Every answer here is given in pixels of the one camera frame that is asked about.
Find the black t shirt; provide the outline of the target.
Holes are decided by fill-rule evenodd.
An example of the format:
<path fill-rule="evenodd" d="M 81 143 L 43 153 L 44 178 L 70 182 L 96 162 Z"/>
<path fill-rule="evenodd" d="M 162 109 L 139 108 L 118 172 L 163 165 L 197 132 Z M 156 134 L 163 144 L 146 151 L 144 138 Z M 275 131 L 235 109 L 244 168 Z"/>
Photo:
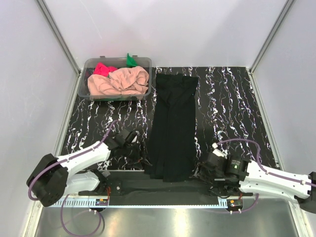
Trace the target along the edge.
<path fill-rule="evenodd" d="M 195 167 L 197 77 L 156 75 L 157 100 L 145 173 L 165 182 L 188 180 Z"/>

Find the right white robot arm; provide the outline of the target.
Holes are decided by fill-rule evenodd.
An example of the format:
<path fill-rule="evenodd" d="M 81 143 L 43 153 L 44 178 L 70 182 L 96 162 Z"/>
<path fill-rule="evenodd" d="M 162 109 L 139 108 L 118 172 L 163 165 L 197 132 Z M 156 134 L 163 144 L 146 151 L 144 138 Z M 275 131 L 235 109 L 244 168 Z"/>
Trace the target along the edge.
<path fill-rule="evenodd" d="M 296 203 L 306 212 L 316 212 L 315 172 L 289 173 L 214 149 L 206 161 L 197 165 L 193 176 L 209 184 L 221 197 L 266 195 Z"/>

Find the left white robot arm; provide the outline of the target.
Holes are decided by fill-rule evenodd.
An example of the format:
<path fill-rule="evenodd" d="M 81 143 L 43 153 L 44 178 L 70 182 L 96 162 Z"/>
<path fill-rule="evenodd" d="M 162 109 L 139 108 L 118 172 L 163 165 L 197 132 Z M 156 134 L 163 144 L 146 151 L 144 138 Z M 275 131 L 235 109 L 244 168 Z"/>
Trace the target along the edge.
<path fill-rule="evenodd" d="M 122 129 L 108 131 L 102 140 L 72 154 L 55 157 L 44 155 L 26 181 L 28 196 L 49 207 L 63 196 L 102 196 L 111 193 L 107 175 L 91 166 L 111 157 L 123 157 L 129 164 L 139 163 L 139 132 Z"/>

